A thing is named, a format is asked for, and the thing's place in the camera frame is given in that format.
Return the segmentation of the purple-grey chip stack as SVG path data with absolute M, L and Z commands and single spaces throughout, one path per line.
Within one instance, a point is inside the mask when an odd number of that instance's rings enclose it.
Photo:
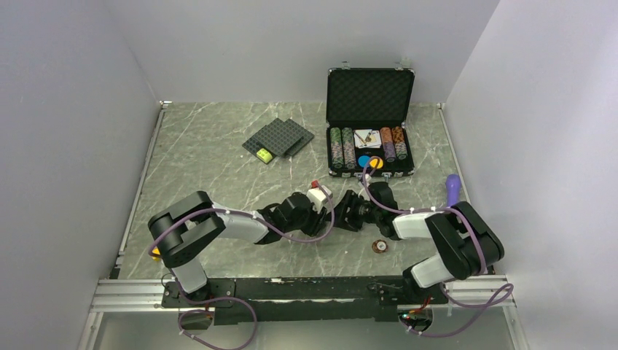
M 353 144 L 343 145 L 343 156 L 344 156 L 345 166 L 347 168 L 353 168 L 356 162 Z

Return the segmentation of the purple chip stack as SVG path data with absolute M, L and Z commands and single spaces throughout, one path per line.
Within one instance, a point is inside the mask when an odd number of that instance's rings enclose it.
M 396 160 L 396 148 L 393 142 L 383 143 L 383 151 L 386 162 L 392 163 Z

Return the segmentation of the grey chip stack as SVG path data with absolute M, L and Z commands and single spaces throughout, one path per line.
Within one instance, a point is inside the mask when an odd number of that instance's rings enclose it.
M 331 156 L 332 156 L 332 163 L 343 163 L 344 165 L 342 144 L 331 145 Z

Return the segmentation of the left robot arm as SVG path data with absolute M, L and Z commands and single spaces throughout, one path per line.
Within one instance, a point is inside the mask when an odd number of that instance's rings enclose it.
M 198 255 L 215 239 L 230 238 L 256 245 L 282 238 L 293 241 L 292 231 L 305 234 L 304 242 L 326 238 L 325 222 L 334 219 L 333 194 L 316 185 L 305 193 L 295 192 L 280 203 L 256 211 L 232 209 L 197 191 L 154 215 L 147 226 L 153 237 L 149 255 L 164 266 L 181 285 L 181 297 L 200 306 L 209 296 L 208 277 Z

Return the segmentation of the dark green chip stack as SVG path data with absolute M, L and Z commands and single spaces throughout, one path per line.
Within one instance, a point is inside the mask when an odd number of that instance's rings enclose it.
M 351 128 L 341 130 L 342 143 L 344 147 L 354 148 L 354 132 Z

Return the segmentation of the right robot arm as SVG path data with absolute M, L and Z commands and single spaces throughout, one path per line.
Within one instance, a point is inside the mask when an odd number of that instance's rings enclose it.
M 405 269 L 402 294 L 419 303 L 431 287 L 484 273 L 505 255 L 502 242 L 467 201 L 438 209 L 401 209 L 385 182 L 349 190 L 335 206 L 335 226 L 356 232 L 374 224 L 393 241 L 430 238 L 436 253 Z

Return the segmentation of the small chip stack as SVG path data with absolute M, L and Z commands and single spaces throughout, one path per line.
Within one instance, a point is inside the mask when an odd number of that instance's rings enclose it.
M 407 158 L 407 146 L 404 141 L 395 143 L 396 157 L 398 160 L 404 160 Z

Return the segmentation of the red chip stack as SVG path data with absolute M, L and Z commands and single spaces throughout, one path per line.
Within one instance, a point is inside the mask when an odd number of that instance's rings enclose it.
M 393 143 L 393 136 L 389 127 L 383 127 L 380 129 L 380 139 L 383 144 Z

